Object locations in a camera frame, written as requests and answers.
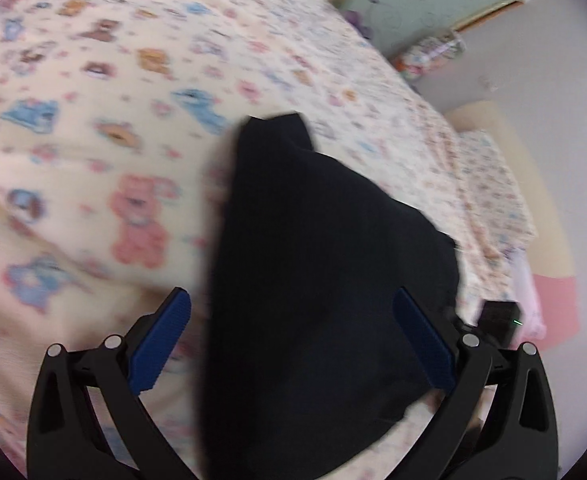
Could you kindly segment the black pants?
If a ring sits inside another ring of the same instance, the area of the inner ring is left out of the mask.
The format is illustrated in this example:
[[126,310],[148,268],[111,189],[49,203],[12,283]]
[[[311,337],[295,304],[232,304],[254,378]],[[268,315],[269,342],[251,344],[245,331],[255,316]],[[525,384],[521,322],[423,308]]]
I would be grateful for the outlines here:
[[456,245],[315,150],[296,114],[237,134],[210,288],[200,432],[210,479],[317,479],[429,388],[392,315],[454,306]]

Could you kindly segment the beige headboard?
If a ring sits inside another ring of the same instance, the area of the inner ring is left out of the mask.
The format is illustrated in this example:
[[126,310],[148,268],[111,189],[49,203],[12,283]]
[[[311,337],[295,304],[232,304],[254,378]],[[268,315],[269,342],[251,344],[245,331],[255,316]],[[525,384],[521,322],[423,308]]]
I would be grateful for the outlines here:
[[534,274],[573,278],[574,258],[558,210],[521,135],[492,101],[471,102],[444,113],[458,132],[484,130],[499,147],[531,211],[537,237],[527,249]]

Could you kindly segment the teddy print pillow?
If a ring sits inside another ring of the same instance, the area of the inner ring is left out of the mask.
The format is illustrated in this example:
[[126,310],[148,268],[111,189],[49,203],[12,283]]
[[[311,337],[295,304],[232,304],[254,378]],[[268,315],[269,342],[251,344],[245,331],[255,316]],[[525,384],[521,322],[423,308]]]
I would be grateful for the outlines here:
[[492,136],[485,130],[459,135],[461,170],[490,247],[509,262],[527,260],[536,227],[520,186]]

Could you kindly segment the clear jar of toys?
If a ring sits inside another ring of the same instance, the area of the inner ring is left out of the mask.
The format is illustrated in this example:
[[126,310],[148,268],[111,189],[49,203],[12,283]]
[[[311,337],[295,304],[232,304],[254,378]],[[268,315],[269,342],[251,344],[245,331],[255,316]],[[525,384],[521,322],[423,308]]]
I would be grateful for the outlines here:
[[415,81],[438,70],[466,52],[463,38],[455,30],[421,38],[401,52],[392,62],[393,67],[407,81]]

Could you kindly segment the teddy print bed blanket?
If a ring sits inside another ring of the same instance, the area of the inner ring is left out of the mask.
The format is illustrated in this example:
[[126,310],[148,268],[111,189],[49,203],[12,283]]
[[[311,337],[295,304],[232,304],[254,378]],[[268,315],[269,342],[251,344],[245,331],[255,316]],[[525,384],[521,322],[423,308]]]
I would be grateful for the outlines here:
[[0,449],[16,468],[47,347],[93,347],[176,286],[194,315],[143,400],[197,466],[226,136],[291,111],[457,241],[464,320],[511,296],[455,130],[327,1],[0,0]]

